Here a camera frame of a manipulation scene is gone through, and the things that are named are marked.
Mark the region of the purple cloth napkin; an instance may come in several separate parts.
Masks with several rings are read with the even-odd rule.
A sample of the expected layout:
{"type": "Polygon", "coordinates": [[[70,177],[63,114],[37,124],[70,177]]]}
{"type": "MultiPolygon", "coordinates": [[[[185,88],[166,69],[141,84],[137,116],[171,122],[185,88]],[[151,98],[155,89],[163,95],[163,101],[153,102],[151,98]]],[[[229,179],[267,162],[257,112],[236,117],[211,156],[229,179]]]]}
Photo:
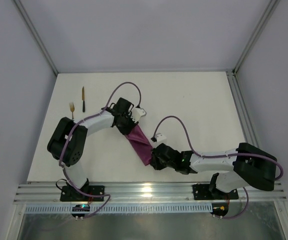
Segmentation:
{"type": "Polygon", "coordinates": [[[153,147],[140,126],[136,125],[125,137],[144,166],[150,165],[152,161],[153,147]]]}

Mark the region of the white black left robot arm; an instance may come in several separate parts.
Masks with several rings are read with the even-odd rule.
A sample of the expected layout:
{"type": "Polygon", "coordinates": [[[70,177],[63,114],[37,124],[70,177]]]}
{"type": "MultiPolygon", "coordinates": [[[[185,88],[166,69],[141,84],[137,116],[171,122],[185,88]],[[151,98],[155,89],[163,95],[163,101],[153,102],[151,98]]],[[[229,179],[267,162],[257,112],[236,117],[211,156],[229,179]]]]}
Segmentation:
{"type": "Polygon", "coordinates": [[[47,144],[47,151],[58,160],[68,184],[80,190],[88,181],[80,163],[87,137],[112,127],[116,127],[126,136],[146,114],[143,108],[135,107],[121,97],[116,103],[111,103],[84,119],[72,120],[63,117],[47,144]]]}

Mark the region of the gold fork black handle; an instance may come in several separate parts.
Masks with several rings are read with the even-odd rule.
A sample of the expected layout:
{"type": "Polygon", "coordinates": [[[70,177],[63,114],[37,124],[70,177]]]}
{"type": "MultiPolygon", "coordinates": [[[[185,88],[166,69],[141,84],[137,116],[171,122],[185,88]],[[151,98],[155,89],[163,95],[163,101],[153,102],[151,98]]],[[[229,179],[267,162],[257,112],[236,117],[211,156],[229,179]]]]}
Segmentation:
{"type": "Polygon", "coordinates": [[[69,103],[69,108],[70,108],[70,112],[71,112],[71,119],[74,120],[74,111],[75,111],[75,106],[73,102],[69,103]]]}

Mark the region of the gold knife black handle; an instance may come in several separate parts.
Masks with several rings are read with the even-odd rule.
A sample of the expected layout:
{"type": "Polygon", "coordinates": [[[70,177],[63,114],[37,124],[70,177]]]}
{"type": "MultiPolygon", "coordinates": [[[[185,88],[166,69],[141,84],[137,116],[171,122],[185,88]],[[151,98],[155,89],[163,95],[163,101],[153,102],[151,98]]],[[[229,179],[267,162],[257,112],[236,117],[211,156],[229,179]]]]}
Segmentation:
{"type": "Polygon", "coordinates": [[[85,103],[85,87],[82,87],[81,90],[81,98],[82,98],[82,112],[85,113],[86,112],[86,103],[85,103]]]}

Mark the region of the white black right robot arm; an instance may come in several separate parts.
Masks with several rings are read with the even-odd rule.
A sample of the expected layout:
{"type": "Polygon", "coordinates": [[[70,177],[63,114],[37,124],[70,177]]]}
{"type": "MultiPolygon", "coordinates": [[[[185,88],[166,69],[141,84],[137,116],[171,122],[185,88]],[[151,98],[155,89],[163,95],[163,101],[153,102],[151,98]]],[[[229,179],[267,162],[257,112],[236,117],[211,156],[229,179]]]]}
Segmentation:
{"type": "Polygon", "coordinates": [[[161,143],[151,155],[150,164],[157,171],[172,168],[183,175],[213,172],[207,193],[216,200],[247,186],[266,192],[275,188],[277,159],[246,142],[217,154],[179,152],[161,143]]]}

